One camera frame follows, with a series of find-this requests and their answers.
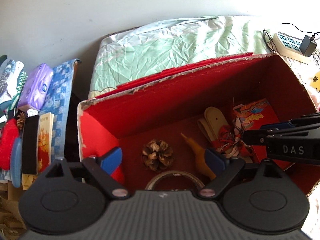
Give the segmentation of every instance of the bed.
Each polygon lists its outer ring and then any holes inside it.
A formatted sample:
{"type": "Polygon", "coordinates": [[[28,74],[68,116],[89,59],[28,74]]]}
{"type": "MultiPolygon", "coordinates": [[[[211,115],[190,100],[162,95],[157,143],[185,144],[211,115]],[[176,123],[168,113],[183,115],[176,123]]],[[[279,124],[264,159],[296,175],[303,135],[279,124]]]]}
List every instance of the bed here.
{"type": "MultiPolygon", "coordinates": [[[[89,98],[168,68],[230,54],[269,53],[262,31],[267,29],[273,35],[279,27],[274,20],[260,17],[208,16],[165,20],[110,34],[100,44],[89,98]]],[[[319,70],[318,56],[312,57],[309,65],[283,59],[302,83],[309,83],[319,70]]],[[[320,238],[319,188],[309,196],[310,213],[303,227],[313,239],[320,238]]]]}

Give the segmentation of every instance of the wall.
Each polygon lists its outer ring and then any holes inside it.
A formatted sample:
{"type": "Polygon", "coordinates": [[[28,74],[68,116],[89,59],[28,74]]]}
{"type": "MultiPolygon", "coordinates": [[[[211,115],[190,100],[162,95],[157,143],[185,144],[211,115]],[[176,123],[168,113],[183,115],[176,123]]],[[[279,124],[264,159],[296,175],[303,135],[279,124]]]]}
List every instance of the wall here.
{"type": "Polygon", "coordinates": [[[280,20],[284,14],[320,31],[318,15],[310,16],[318,5],[318,0],[0,0],[0,53],[23,61],[27,70],[81,58],[75,92],[86,98],[99,43],[108,33],[179,17],[272,15],[280,20]]]}

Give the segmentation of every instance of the black cable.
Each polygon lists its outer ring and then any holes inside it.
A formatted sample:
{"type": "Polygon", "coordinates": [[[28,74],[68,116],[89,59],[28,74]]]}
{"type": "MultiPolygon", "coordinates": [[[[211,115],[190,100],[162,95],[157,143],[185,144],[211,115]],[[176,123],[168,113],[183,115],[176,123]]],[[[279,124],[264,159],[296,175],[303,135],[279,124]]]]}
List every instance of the black cable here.
{"type": "Polygon", "coordinates": [[[315,41],[317,41],[317,40],[319,40],[320,39],[320,35],[318,34],[318,33],[320,33],[320,32],[317,32],[317,33],[313,33],[313,32],[304,32],[304,31],[302,31],[302,30],[300,30],[296,25],[294,25],[294,24],[292,24],[292,23],[282,23],[282,24],[291,24],[291,25],[293,25],[294,27],[296,27],[299,31],[301,31],[302,33],[312,33],[313,35],[313,39],[314,39],[314,37],[315,37],[315,35],[318,35],[319,36],[319,38],[318,39],[316,39],[315,41]]]}

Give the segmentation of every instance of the power adapter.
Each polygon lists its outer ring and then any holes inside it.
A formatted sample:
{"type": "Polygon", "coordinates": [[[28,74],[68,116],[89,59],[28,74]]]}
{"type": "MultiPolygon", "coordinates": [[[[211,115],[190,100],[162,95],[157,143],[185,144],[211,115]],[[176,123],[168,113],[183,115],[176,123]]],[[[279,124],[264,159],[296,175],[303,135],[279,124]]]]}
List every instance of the power adapter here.
{"type": "Polygon", "coordinates": [[[317,44],[313,40],[315,35],[309,37],[308,35],[304,36],[303,41],[300,44],[300,51],[303,55],[310,57],[312,53],[315,51],[317,44]]]}

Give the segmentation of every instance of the yellow object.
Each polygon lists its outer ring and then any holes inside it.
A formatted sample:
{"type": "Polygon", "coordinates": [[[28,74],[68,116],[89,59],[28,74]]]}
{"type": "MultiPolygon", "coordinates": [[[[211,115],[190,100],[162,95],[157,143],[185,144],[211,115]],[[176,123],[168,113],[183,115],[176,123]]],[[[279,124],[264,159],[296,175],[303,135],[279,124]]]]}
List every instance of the yellow object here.
{"type": "Polygon", "coordinates": [[[320,71],[312,77],[310,86],[320,92],[320,71]]]}
{"type": "Polygon", "coordinates": [[[212,172],[212,170],[208,167],[208,165],[205,164],[205,161],[204,161],[205,149],[202,148],[195,140],[193,140],[192,138],[188,138],[183,133],[181,133],[181,136],[184,138],[185,142],[191,147],[191,149],[193,150],[196,156],[197,171],[199,171],[201,174],[213,180],[216,177],[216,175],[212,172]]]}

